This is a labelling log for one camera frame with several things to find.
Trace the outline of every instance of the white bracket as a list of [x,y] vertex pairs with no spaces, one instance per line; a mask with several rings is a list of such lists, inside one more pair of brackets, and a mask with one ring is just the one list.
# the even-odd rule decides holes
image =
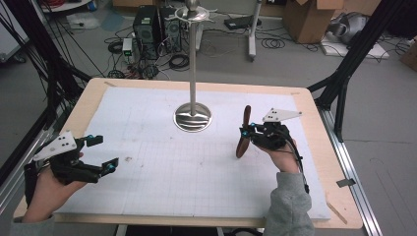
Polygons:
[[49,145],[43,147],[43,149],[33,156],[33,160],[42,160],[52,157],[57,154],[61,154],[77,148],[76,141],[74,140],[71,131],[66,131],[62,135],[58,136]]
[[264,122],[280,122],[301,116],[300,111],[279,110],[272,108],[262,119]]

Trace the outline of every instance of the cardboard box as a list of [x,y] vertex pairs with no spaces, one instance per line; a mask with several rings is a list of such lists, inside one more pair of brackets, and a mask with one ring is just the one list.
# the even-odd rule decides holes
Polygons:
[[282,21],[295,41],[318,43],[335,9],[342,8],[343,0],[288,0]]
[[358,12],[367,16],[372,16],[381,0],[344,0],[343,8],[334,12],[334,17],[340,13]]
[[141,5],[158,5],[158,0],[113,0],[114,7],[139,7]]
[[414,42],[414,44],[408,49],[408,51],[404,55],[402,55],[400,61],[405,65],[409,66],[414,71],[417,71],[417,42]]

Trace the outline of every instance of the computer tower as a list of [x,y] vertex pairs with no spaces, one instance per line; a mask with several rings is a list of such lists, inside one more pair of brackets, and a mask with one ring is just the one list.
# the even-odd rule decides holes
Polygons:
[[139,7],[133,22],[133,30],[141,57],[156,60],[159,57],[157,49],[161,42],[161,29],[156,6],[143,5]]
[[175,16],[175,9],[170,7],[161,7],[159,9],[160,21],[162,27],[162,38],[166,52],[180,52],[181,47],[181,28],[178,19],[168,21],[166,19]]

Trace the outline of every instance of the white paper sheet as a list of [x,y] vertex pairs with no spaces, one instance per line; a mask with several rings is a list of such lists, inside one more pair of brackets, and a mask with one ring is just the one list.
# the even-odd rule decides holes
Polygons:
[[[197,102],[212,113],[198,133],[173,123],[177,107],[189,102],[186,90],[109,88],[86,135],[104,143],[86,147],[83,161],[94,165],[119,157],[116,172],[88,184],[59,211],[163,216],[264,217],[276,188],[276,167],[267,154],[250,145],[238,159],[243,110],[252,106],[251,122],[274,107],[297,110],[290,95],[198,91]],[[314,219],[329,211],[299,118],[284,121],[297,140],[310,185]]]

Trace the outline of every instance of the aluminum frame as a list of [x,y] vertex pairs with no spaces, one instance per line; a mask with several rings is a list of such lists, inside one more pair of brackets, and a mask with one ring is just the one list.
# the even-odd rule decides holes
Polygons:
[[355,200],[356,206],[361,214],[362,221],[368,235],[370,236],[382,236],[380,225],[375,218],[374,212],[372,211],[371,205],[369,204],[368,198],[366,197],[365,191],[359,180],[359,176],[353,166],[352,160],[349,153],[347,152],[346,145],[341,143],[336,133],[334,132],[334,118],[330,111],[319,109],[319,113],[322,117],[323,123],[325,124],[330,138],[331,144],[333,145],[334,151],[336,152],[340,167],[343,170],[343,174],[346,179],[353,179],[356,184],[350,186],[350,192],[352,193],[353,199]]

